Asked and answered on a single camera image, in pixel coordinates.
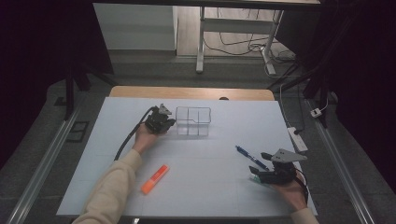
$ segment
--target table leg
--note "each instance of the table leg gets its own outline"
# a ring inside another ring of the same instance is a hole
[[[199,27],[199,43],[198,43],[198,54],[197,54],[197,67],[196,73],[202,73],[204,71],[204,27],[205,27],[205,7],[201,7],[201,18]]]
[[[283,10],[276,11],[275,17],[274,17],[274,23],[271,27],[270,34],[268,36],[267,44],[265,45],[265,48],[262,49],[262,57],[264,58],[265,62],[265,67],[267,68],[268,74],[270,76],[273,76],[276,74],[276,71],[274,69],[274,66],[272,64],[272,60],[269,56],[269,51],[271,49],[272,43],[274,41],[274,37],[276,34],[277,26],[279,25],[280,22],[280,17],[282,16]]]

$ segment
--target floor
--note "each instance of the floor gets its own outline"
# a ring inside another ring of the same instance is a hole
[[[255,18],[252,16],[256,15],[254,14],[255,11],[257,13],[257,10],[250,12],[250,18]],[[217,16],[216,12],[216,10],[208,11],[206,15]],[[186,8],[184,13],[186,15],[184,21],[188,21],[195,18],[195,16],[188,15],[198,13],[198,11],[194,8]],[[221,13],[222,16],[226,16],[227,10],[222,9]],[[237,13],[240,13],[243,18],[248,14],[243,9],[237,10]],[[192,33],[192,31],[187,30],[188,27],[193,29],[197,27],[196,24],[189,26],[182,22],[183,20],[179,21],[179,37]],[[225,38],[228,38],[224,39],[225,41],[230,42],[242,41],[249,39],[249,35],[238,35],[238,37],[230,35],[225,36]],[[193,39],[194,37],[186,37],[186,46],[189,47],[179,47],[178,56],[112,51],[110,52],[110,58],[116,74],[111,78],[114,78],[121,85],[242,89],[266,89],[276,80],[275,77],[265,75],[262,58],[255,52],[251,52],[247,57],[225,57],[225,54],[218,54],[215,50],[205,50],[205,55],[209,57],[205,58],[204,73],[198,76],[194,70],[196,47],[195,44],[192,44],[195,42]],[[226,49],[221,46],[219,34],[216,33],[207,37],[207,43],[210,46]],[[246,49],[247,45],[227,47],[227,50],[233,52],[241,52]],[[287,64],[276,65],[276,71],[279,74],[283,74],[287,68]],[[300,74],[301,71],[294,73],[295,76]],[[84,131],[71,132],[66,136],[48,176],[46,176],[44,183],[39,186],[33,204],[27,209],[28,213],[23,223],[68,224],[72,221],[72,218],[69,217],[57,217],[56,211],[89,139],[102,102],[111,90],[111,87],[102,79],[92,75],[89,75],[89,79],[92,83],[89,91],[76,91],[78,99],[84,99],[83,104],[79,106],[79,114],[76,117],[76,122],[85,122]],[[316,105],[317,101],[316,99],[305,100],[300,94],[305,84],[302,83],[300,86],[281,94],[277,93],[275,97],[280,106],[284,108],[287,121],[292,123],[293,126],[304,128],[301,136],[309,148],[307,154],[309,163],[302,163],[302,166],[309,178],[309,189],[318,209],[319,222],[364,223],[357,215],[354,201],[348,196],[345,183],[337,172],[335,167],[337,162],[332,160],[331,152],[321,138],[320,125],[310,117],[309,110]],[[64,123],[63,97],[63,82],[56,83],[49,88],[46,105],[29,133],[25,135],[15,154],[0,171],[0,223],[7,222],[35,173],[35,169],[50,147],[50,143],[56,137],[60,126]],[[394,216],[396,214],[396,196],[359,144],[338,122],[334,113],[337,101],[335,98],[330,99],[327,108],[328,132],[352,176],[351,179],[359,189],[363,200],[367,203],[375,223],[396,223],[396,216]],[[163,220],[141,220],[139,223],[159,222],[164,223]],[[244,224],[258,223],[258,220],[239,220],[237,222]],[[120,223],[132,223],[132,220],[126,217]],[[191,223],[191,220],[173,220],[173,223]],[[194,223],[224,223],[224,220],[195,220]],[[262,223],[291,223],[291,221],[285,217],[266,219]]]

